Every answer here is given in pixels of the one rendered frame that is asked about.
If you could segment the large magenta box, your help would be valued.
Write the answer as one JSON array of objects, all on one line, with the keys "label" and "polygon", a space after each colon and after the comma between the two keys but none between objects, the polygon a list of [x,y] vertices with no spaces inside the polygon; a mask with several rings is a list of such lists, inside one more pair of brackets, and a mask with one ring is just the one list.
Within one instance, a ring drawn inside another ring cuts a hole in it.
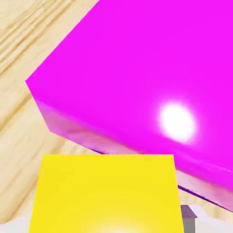
[{"label": "large magenta box", "polygon": [[26,84],[54,134],[172,154],[182,189],[233,211],[233,0],[98,0]]}]

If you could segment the small yellow cube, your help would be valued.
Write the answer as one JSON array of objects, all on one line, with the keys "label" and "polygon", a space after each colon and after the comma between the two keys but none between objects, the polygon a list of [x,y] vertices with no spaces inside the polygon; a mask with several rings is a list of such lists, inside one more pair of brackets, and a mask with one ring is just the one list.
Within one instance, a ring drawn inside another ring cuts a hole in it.
[{"label": "small yellow cube", "polygon": [[184,233],[172,155],[45,155],[29,233]]}]

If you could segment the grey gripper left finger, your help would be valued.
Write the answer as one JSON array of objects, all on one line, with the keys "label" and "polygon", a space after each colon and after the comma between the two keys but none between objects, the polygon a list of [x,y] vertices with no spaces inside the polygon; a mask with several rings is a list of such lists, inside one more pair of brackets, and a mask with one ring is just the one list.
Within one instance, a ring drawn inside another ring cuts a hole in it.
[{"label": "grey gripper left finger", "polygon": [[0,233],[28,233],[31,215],[0,224]]}]

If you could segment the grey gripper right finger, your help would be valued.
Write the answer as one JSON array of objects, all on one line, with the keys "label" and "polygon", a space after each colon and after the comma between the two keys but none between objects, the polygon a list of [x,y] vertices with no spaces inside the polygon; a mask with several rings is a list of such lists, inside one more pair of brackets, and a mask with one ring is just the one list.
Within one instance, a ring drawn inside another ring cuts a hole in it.
[{"label": "grey gripper right finger", "polygon": [[184,233],[233,233],[233,225],[208,216],[197,205],[181,205]]}]

